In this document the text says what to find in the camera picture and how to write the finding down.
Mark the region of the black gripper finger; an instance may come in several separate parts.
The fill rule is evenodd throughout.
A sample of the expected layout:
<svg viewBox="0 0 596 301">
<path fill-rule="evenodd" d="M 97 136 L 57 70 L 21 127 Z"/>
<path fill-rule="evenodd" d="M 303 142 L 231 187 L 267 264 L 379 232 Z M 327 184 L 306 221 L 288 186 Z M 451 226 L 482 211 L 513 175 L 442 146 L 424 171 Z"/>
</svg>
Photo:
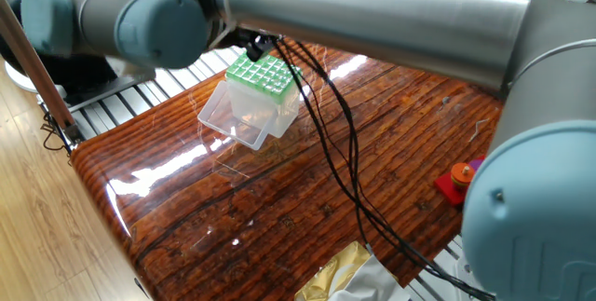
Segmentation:
<svg viewBox="0 0 596 301">
<path fill-rule="evenodd" d="M 252 62 L 259 61 L 273 48 L 271 35 L 256 35 L 246 46 L 246 55 Z"/>
</svg>

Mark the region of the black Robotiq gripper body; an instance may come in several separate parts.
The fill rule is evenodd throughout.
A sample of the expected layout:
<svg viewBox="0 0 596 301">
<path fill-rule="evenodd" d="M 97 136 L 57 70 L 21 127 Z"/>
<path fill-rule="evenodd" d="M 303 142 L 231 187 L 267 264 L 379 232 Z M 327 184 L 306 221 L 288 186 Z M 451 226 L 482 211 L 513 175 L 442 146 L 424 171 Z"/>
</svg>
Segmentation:
<svg viewBox="0 0 596 301">
<path fill-rule="evenodd" d="M 261 36 L 260 33 L 247 30 L 247 29 L 236 29 L 235 30 L 235 43 L 238 47 L 252 48 Z"/>
</svg>

